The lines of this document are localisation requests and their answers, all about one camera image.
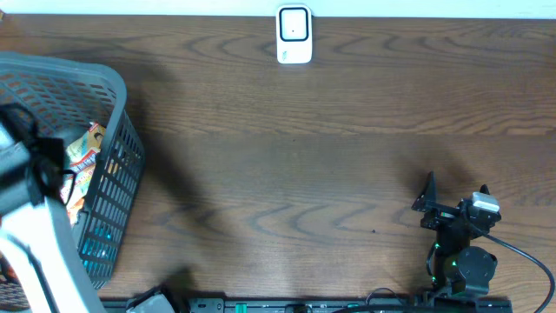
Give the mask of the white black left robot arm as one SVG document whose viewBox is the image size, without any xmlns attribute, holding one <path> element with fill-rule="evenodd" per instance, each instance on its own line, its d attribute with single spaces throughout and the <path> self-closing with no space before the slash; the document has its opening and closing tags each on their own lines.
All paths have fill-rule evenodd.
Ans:
<svg viewBox="0 0 556 313">
<path fill-rule="evenodd" d="M 42 137 L 33 113 L 1 107 L 1 252 L 33 312 L 102 312 L 78 256 L 60 190 L 63 140 Z"/>
</svg>

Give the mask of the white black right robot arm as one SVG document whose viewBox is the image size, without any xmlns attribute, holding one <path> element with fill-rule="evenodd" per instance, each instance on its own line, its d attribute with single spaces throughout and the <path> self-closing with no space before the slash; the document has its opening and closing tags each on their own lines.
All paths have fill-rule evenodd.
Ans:
<svg viewBox="0 0 556 313">
<path fill-rule="evenodd" d="M 500 205 L 486 185 L 453 207 L 437 201 L 436 180 L 429 172 L 412 210 L 423 214 L 420 226 L 436 233 L 426 268 L 432 280 L 427 300 L 461 298 L 469 301 L 485 296 L 498 261 L 471 242 L 484 236 L 501 219 Z"/>
</svg>

